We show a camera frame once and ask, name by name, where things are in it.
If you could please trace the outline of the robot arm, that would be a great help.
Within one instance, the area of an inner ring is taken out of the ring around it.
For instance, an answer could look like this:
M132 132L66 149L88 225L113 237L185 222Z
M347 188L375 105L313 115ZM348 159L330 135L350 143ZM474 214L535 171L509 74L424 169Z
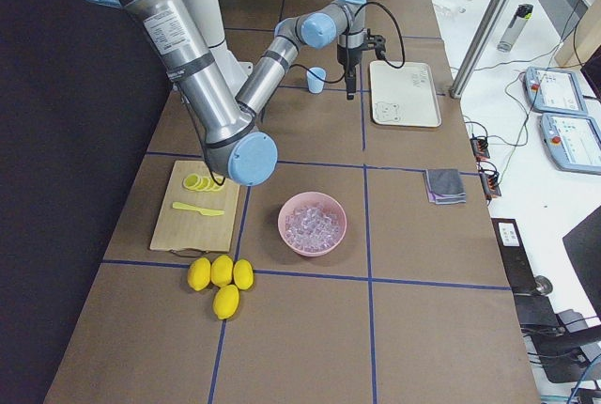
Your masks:
M347 94L353 95L356 66L368 47L367 0L333 0L279 22L251 70L227 48L218 0L87 1L123 9L140 24L204 129L201 147L209 170L244 186L256 186L273 173L277 147L255 120L300 49L337 42Z

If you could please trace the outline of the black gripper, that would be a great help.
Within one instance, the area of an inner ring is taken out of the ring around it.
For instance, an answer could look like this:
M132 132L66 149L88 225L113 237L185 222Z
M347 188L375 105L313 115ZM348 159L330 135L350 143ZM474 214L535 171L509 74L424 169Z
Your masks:
M356 94L356 67L362 61L362 54L370 50L376 52L377 59L383 60L386 39L370 30L343 33L337 39L337 60L344 71L348 101L352 101Z

